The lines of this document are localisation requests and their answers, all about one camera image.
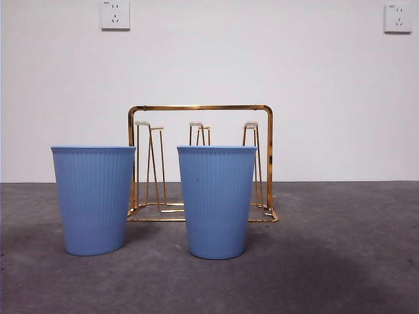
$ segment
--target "wall outlet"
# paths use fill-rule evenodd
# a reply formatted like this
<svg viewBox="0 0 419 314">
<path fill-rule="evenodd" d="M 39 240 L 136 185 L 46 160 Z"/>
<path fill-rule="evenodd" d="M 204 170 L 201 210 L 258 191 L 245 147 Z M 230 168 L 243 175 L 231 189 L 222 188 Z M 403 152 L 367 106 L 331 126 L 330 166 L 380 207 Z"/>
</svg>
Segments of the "wall outlet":
<svg viewBox="0 0 419 314">
<path fill-rule="evenodd" d="M 130 29 L 129 0 L 102 0 L 100 5 L 100 25 L 106 29 Z"/>
<path fill-rule="evenodd" d="M 400 3 L 384 6 L 384 32 L 412 32 L 412 12 L 410 5 Z"/>
</svg>

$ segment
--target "metal rack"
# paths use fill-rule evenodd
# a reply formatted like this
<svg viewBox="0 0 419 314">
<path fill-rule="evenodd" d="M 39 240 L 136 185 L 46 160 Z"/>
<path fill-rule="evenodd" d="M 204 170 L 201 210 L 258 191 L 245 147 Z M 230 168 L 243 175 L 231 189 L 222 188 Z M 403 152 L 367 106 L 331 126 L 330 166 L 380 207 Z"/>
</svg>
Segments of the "metal rack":
<svg viewBox="0 0 419 314">
<path fill-rule="evenodd" d="M 266 203 L 261 201 L 258 203 L 252 203 L 252 207 L 258 207 L 264 217 L 263 219 L 249 219 L 249 222 L 276 222 L 279 221 L 279 216 L 276 214 L 273 206 L 273 198 L 272 198 L 272 133 L 273 133 L 273 113 L 272 109 L 266 105 L 192 105 L 192 106 L 169 106 L 169 105 L 161 105 L 161 106 L 135 106 L 132 107 L 128 112 L 128 141 L 130 146 L 135 146 L 136 143 L 138 145 L 139 141 L 135 138 L 135 131 L 134 131 L 134 115 L 138 111 L 265 111 L 267 113 L 267 159 L 266 159 Z M 208 130 L 207 127 L 198 126 L 202 136 L 204 135 L 204 130 Z M 256 129 L 255 125 L 245 125 L 244 128 L 244 136 L 246 134 L 246 129 L 257 130 L 257 139 L 259 142 L 259 129 Z M 161 141 L 161 131 L 160 131 L 160 146 L 162 148 L 162 141 Z M 172 207 L 180 207 L 183 206 L 181 202 L 168 202 L 166 197 L 164 203 L 160 203 L 157 201 L 156 203 L 146 202 L 140 203 L 139 202 L 139 193 L 136 193 L 138 190 L 138 186 L 140 184 L 138 175 L 136 173 L 139 169 L 139 158 L 136 158 L 136 163 L 133 168 L 133 179 L 132 179 L 132 189 L 131 189 L 131 198 L 130 198 L 130 210 L 128 211 L 128 222 L 145 222 L 145 221 L 185 221 L 185 218 L 173 218 L 173 217 L 136 217 L 141 216 L 141 210 L 148 206 L 148 205 L 157 205 L 157 209 L 159 213 L 178 213 L 184 211 L 183 209 L 173 209 Z M 259 183 L 261 184 L 261 169 L 260 169 L 260 156 L 259 156 Z"/>
</svg>

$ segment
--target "blue cup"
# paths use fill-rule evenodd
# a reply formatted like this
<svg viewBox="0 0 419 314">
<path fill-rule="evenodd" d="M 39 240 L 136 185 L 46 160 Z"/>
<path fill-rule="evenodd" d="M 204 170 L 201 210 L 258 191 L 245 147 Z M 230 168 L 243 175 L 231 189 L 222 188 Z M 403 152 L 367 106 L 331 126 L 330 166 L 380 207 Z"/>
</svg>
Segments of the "blue cup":
<svg viewBox="0 0 419 314">
<path fill-rule="evenodd" d="M 180 146 L 177 151 L 190 252 L 214 260 L 241 255 L 256 147 Z"/>
<path fill-rule="evenodd" d="M 99 255 L 122 247 L 136 148 L 51 150 L 67 252 Z"/>
</svg>

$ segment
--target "gray carpet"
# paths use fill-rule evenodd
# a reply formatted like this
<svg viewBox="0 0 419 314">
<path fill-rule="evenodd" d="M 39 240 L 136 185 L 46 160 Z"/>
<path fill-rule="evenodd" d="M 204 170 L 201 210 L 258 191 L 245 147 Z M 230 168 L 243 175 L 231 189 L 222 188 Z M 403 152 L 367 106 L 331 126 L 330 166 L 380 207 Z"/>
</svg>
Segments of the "gray carpet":
<svg viewBox="0 0 419 314">
<path fill-rule="evenodd" d="M 71 256 L 54 184 L 1 185 L 2 313 L 419 313 L 419 182 L 275 183 L 282 221 L 202 260 L 183 222 Z"/>
</svg>

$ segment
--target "drying rack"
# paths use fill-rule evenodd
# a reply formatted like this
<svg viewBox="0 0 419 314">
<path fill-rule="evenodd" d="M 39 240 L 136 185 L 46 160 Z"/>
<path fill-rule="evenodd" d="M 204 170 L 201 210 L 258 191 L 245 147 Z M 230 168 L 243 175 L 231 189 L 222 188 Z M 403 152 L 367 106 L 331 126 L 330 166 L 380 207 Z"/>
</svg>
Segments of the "drying rack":
<svg viewBox="0 0 419 314">
<path fill-rule="evenodd" d="M 252 207 L 259 207 L 263 212 L 264 217 L 262 219 L 249 219 L 249 222 L 276 222 L 279 221 L 279 216 L 276 214 L 273 206 L 272 197 L 272 134 L 273 134 L 273 113 L 272 109 L 266 105 L 191 105 L 191 106 L 180 106 L 180 105 L 159 105 L 159 106 L 135 106 L 128 111 L 128 141 L 130 146 L 135 146 L 135 133 L 134 133 L 134 115 L 138 111 L 265 111 L 267 113 L 267 161 L 266 161 L 266 203 L 252 203 Z M 163 145 L 160 138 L 160 146 L 163 153 Z M 133 177 L 132 177 L 132 188 L 130 196 L 130 209 L 128 210 L 128 222 L 147 222 L 147 221 L 185 221 L 185 218 L 173 218 L 173 217 L 141 217 L 141 210 L 147 206 L 157 206 L 157 210 L 162 214 L 167 213 L 179 213 L 183 212 L 184 209 L 180 208 L 184 204 L 182 202 L 169 202 L 166 198 L 166 185 L 164 185 L 164 202 L 148 202 L 140 203 L 136 199 L 136 187 L 140 182 L 136 182 L 136 172 L 139 168 L 139 161 L 134 163 Z"/>
</svg>

